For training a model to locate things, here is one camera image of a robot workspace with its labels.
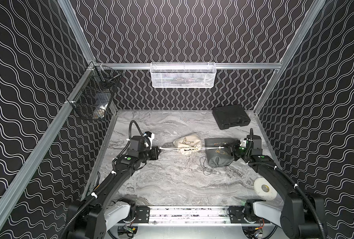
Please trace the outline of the grey hair dryer bag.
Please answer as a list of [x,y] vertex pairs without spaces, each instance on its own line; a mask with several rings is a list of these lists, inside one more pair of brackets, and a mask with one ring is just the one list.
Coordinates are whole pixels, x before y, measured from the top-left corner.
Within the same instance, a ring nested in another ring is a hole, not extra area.
[[209,176],[215,168],[227,167],[233,162],[231,145],[236,142],[236,138],[206,138],[204,146],[205,155],[199,159],[203,174]]

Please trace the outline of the beige hair dryer bag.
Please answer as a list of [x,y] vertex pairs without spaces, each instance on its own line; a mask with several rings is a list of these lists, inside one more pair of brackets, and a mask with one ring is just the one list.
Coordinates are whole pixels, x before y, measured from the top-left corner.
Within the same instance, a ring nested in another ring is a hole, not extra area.
[[204,146],[200,136],[197,133],[185,135],[177,138],[171,145],[164,145],[160,147],[161,150],[176,151],[182,155],[191,155],[192,153],[204,150],[218,150],[225,149],[223,146]]

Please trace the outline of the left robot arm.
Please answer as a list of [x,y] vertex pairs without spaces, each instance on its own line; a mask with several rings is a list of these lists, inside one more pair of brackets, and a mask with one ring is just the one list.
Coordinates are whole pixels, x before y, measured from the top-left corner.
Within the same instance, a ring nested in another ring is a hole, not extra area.
[[74,201],[68,208],[61,239],[103,239],[120,221],[132,223],[136,204],[122,199],[111,205],[111,198],[120,187],[148,161],[158,160],[161,149],[153,146],[154,134],[141,130],[129,135],[124,149],[113,159],[108,176],[83,200]]

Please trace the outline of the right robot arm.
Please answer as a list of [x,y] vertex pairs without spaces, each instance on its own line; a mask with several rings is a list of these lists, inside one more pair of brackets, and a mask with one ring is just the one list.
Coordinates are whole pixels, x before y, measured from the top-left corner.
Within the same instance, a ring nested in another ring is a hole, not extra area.
[[290,239],[325,239],[327,237],[324,199],[308,193],[280,169],[273,159],[264,155],[261,138],[250,130],[244,140],[225,144],[235,161],[243,160],[274,188],[283,200],[281,208],[262,199],[247,200],[241,215],[248,223],[268,221],[280,227]]

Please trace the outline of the black plastic case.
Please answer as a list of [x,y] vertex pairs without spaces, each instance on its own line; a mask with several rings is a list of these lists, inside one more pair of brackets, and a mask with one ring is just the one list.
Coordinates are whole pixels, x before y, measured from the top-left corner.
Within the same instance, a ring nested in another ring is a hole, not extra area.
[[251,122],[241,105],[215,107],[212,110],[212,114],[221,130],[235,126],[247,126]]

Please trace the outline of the white tape roll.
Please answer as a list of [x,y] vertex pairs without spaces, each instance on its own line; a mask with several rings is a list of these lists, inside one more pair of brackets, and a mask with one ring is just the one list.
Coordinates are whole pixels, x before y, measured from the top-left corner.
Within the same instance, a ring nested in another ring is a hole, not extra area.
[[267,201],[276,199],[278,195],[276,189],[263,177],[255,179],[253,188],[259,197]]

